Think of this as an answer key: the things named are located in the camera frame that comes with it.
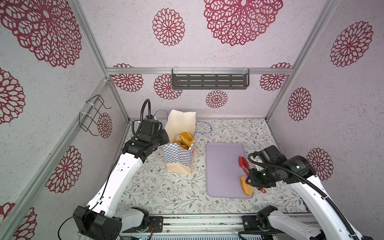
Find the floral tablecloth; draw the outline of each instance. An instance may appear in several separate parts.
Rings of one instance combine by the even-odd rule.
[[[268,205],[283,212],[307,212],[303,200],[283,182],[255,191],[250,199],[215,198],[207,194],[205,144],[235,142],[244,146],[246,154],[275,144],[271,132],[262,119],[205,120],[213,127],[210,134],[196,135],[196,150],[192,174],[167,172],[161,147],[152,153],[136,172],[120,199],[116,213],[131,207],[141,207],[150,214],[212,214],[256,213]],[[207,124],[199,123],[198,132],[207,132]]]

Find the purple tray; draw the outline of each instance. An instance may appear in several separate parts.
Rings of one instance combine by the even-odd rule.
[[[211,197],[251,198],[245,195],[240,177],[245,176],[239,167],[239,156],[245,157],[239,143],[209,142],[207,150],[207,193]]]

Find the paper bag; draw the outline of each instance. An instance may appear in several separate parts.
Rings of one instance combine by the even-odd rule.
[[[189,132],[192,136],[195,133],[196,112],[183,113],[172,110],[168,116],[165,126],[170,144],[163,145],[164,157],[166,159],[168,172],[191,174],[191,164],[195,151],[195,141],[188,150],[175,143],[180,139],[180,133]]]

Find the orange bread roll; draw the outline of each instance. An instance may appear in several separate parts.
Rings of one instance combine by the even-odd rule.
[[[180,145],[182,148],[184,148],[184,149],[186,149],[186,150],[188,150],[189,149],[189,147],[187,146],[187,145]]]
[[[189,134],[188,132],[182,132],[180,133],[180,138],[181,138],[181,141],[183,142],[183,144],[187,145],[188,147],[190,147],[193,143],[193,137],[191,136],[191,134]]]
[[[243,188],[244,193],[247,196],[250,196],[253,193],[253,187],[251,185],[248,185],[245,183],[246,179],[247,179],[247,176],[241,176],[240,177],[241,187]]]

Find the black wire rack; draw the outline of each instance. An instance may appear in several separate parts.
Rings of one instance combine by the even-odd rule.
[[[100,106],[99,107],[95,107],[95,105],[100,102]],[[91,97],[89,100],[86,101],[86,103],[89,103],[92,105],[92,107],[90,108],[90,110],[88,112],[81,112],[79,113],[79,126],[82,128],[82,130],[84,130],[85,132],[89,132],[90,134],[92,134],[93,136],[98,136],[98,135],[95,135],[91,132],[91,130],[89,129],[91,124],[94,122],[96,125],[97,123],[95,122],[95,117],[97,116],[97,114],[101,115],[101,113],[99,112],[100,108],[101,107],[104,107],[105,109],[111,109],[112,107],[110,108],[107,108],[105,105],[104,105],[104,99],[99,95],[95,95],[93,97]],[[89,113],[91,112],[92,109],[95,109],[96,112],[95,112],[95,115],[92,117]],[[90,119],[90,123],[88,124],[88,126],[84,125],[84,122],[87,120],[87,119]]]

